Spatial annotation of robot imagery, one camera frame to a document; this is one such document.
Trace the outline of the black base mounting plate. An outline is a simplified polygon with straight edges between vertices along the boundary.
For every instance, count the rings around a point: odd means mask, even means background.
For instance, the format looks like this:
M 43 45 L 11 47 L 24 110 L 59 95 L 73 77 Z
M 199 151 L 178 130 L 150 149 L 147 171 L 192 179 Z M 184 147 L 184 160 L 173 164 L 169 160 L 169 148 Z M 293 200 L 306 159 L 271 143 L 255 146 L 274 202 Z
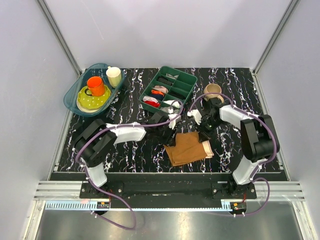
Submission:
M 255 200 L 252 183 L 235 187 L 229 173 L 108 173 L 96 189 L 81 184 L 82 199 L 110 199 L 112 208 L 204 209 L 219 208 L 222 200 Z

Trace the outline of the orange navy rolled cloth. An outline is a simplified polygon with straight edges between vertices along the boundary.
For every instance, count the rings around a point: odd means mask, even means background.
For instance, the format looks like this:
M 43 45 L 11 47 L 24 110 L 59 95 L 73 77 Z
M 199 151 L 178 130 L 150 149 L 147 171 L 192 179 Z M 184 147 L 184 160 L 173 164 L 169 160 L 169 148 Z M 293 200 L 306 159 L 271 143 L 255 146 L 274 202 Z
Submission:
M 163 97 L 165 96 L 163 92 L 158 91 L 158 90 L 154 90 L 154 89 L 151 90 L 151 93 L 153 95 L 160 95 L 160 96 L 163 96 Z

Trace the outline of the brown underwear beige waistband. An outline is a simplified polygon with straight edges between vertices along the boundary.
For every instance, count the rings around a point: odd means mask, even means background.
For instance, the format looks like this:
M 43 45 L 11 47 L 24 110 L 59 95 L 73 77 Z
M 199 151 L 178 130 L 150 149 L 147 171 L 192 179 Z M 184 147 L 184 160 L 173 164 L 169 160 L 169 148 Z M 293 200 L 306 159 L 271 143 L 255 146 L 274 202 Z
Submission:
M 198 132 L 178 133 L 175 146 L 164 146 L 173 167 L 190 164 L 214 156 L 208 140 L 200 142 Z

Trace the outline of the yellow-green dotted plate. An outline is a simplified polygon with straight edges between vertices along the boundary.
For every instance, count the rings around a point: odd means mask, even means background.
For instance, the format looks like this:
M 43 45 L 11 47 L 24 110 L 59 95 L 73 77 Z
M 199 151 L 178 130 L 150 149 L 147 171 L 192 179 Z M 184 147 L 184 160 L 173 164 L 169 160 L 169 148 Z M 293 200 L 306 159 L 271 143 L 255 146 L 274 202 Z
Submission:
M 76 105 L 80 111 L 85 113 L 95 113 L 101 110 L 103 105 L 111 96 L 111 91 L 107 85 L 104 85 L 104 94 L 101 96 L 92 96 L 87 86 L 83 87 L 77 94 Z

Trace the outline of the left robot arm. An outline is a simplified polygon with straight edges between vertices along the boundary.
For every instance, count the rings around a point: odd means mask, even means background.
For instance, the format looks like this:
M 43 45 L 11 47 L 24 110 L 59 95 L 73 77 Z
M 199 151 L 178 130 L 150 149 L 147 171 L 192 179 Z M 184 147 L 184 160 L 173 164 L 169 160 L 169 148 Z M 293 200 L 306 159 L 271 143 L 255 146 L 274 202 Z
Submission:
M 92 181 L 90 192 L 97 198 L 108 193 L 104 161 L 108 152 L 117 144 L 155 139 L 159 144 L 170 145 L 181 116 L 177 113 L 156 112 L 151 117 L 125 124 L 105 123 L 94 120 L 75 139 L 75 159 L 84 164 L 87 177 Z

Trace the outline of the black rolled cloth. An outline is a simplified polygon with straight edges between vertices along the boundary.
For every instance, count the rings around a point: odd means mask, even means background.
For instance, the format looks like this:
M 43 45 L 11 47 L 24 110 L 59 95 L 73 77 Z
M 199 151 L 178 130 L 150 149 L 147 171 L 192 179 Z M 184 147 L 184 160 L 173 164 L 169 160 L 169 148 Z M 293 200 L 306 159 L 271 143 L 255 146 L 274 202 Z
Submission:
M 173 85 L 172 81 L 170 81 L 170 80 L 168 80 L 168 79 L 166 79 L 164 77 L 161 77 L 161 76 L 157 78 L 157 81 L 162 83 L 162 84 L 168 85 L 168 86 L 172 86 Z

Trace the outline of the teal transparent plastic bin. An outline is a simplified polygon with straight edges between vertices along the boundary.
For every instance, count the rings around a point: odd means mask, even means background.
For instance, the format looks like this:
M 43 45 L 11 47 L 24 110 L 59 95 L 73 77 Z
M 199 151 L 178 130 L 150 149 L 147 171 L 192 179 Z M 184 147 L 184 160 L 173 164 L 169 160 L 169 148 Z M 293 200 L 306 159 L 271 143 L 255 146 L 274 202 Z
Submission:
M 87 68 L 63 98 L 65 107 L 83 117 L 104 112 L 120 91 L 125 73 L 118 67 L 96 63 Z

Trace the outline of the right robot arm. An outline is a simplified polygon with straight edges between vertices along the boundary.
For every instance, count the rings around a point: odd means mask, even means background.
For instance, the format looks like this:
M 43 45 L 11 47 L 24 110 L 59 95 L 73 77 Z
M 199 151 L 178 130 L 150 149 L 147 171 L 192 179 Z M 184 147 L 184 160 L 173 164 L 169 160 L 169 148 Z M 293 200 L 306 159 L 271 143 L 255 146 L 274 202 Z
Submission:
M 249 189 L 262 165 L 274 159 L 280 150 L 275 126 L 270 115 L 255 115 L 219 98 L 204 101 L 203 110 L 188 112 L 194 119 L 199 141 L 213 139 L 216 128 L 230 124 L 240 131 L 243 157 L 231 174 L 225 191 L 232 198 L 242 197 Z

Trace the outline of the grey folded cloth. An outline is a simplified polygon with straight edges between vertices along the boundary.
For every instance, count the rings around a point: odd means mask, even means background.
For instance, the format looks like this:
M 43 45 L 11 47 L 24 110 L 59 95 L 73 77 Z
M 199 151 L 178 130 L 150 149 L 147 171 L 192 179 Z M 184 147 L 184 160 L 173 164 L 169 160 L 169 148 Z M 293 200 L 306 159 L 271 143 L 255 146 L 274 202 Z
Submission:
M 171 78 L 171 79 L 177 79 L 179 77 L 179 74 L 178 75 L 171 75 L 171 74 L 166 73 L 165 76 L 168 78 Z

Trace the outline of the aluminium frame post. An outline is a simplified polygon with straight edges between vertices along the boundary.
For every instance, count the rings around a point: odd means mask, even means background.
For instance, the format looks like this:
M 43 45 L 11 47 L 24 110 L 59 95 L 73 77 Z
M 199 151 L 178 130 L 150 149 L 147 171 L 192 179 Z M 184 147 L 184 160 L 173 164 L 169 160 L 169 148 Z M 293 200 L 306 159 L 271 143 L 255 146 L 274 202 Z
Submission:
M 69 46 L 63 36 L 47 2 L 45 0 L 35 0 L 35 2 L 38 4 L 40 11 L 42 12 L 43 16 L 45 17 L 50 29 L 52 30 L 58 44 L 60 45 L 62 51 L 64 52 L 72 69 L 74 70 L 75 74 L 79 77 L 82 74 L 82 69 L 80 68 L 74 55 L 72 54 L 72 52 L 71 52 L 71 50 L 70 50 L 70 48 L 69 48 Z
M 264 62 L 266 61 L 267 57 L 269 56 L 270 52 L 272 51 L 274 45 L 276 44 L 277 40 L 279 39 L 281 33 L 283 32 L 285 26 L 289 22 L 292 14 L 294 13 L 295 9 L 299 5 L 300 0 L 291 0 L 285 9 L 279 23 L 277 24 L 270 40 L 268 41 L 262 55 L 260 56 L 257 64 L 252 69 L 254 75 L 257 75 L 260 69 L 262 68 Z

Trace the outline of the orange mug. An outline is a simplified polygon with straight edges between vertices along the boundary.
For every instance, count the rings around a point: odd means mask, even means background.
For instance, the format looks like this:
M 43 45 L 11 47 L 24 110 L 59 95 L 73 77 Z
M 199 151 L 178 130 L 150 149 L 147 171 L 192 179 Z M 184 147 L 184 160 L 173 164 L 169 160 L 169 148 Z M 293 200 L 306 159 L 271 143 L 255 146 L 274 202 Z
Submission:
M 105 93 L 105 85 L 103 79 L 99 76 L 93 76 L 86 82 L 87 89 L 85 94 L 93 97 L 100 97 Z

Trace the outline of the beige ceramic mug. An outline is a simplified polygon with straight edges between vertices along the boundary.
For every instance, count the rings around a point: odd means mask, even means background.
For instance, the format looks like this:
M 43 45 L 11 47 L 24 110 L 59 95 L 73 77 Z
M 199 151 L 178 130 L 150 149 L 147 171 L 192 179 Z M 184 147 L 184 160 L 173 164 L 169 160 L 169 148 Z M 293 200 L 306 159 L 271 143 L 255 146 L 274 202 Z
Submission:
M 206 101 L 209 101 L 210 99 L 219 99 L 221 103 L 224 103 L 224 98 L 220 95 L 221 93 L 222 89 L 218 84 L 210 83 L 203 90 L 203 94 L 206 94 L 203 98 Z

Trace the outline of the green compartment organizer tray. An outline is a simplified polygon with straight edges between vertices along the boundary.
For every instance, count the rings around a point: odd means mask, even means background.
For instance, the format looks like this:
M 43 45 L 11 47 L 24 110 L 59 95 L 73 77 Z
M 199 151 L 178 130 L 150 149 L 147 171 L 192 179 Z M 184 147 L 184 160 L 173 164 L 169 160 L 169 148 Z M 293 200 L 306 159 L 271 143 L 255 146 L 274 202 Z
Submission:
M 156 113 L 164 107 L 186 104 L 193 95 L 196 76 L 169 66 L 162 66 L 139 97 L 142 108 Z

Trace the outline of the left aluminium frame post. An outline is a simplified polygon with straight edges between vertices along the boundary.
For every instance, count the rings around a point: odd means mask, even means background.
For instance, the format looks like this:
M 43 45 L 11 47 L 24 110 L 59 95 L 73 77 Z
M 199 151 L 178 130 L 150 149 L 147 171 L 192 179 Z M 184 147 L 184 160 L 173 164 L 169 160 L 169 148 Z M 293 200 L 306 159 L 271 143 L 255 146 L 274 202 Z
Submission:
M 35 2 L 38 4 L 40 11 L 42 12 L 43 16 L 45 17 L 50 29 L 52 30 L 58 44 L 60 45 L 62 51 L 64 52 L 72 69 L 74 70 L 75 74 L 79 77 L 82 74 L 82 69 L 80 68 L 74 55 L 72 54 L 72 52 L 71 52 L 71 50 L 70 50 L 70 48 L 69 48 L 69 46 L 63 36 L 47 2 L 45 0 L 35 0 Z

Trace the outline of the right aluminium frame post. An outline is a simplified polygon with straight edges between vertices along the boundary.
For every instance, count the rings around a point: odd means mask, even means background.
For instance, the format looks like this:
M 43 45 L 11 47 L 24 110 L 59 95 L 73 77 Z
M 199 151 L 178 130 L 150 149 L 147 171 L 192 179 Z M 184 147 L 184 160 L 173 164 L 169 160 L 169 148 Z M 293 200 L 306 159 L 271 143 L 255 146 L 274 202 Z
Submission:
M 260 69 L 262 68 L 264 62 L 266 61 L 267 57 L 269 56 L 270 52 L 272 51 L 274 45 L 276 44 L 277 40 L 279 39 L 281 33 L 283 32 L 285 26 L 289 22 L 292 14 L 294 13 L 295 9 L 299 5 L 300 0 L 291 0 L 285 9 L 279 23 L 277 24 L 270 40 L 268 41 L 262 55 L 260 56 L 257 64 L 252 69 L 254 75 L 257 75 Z

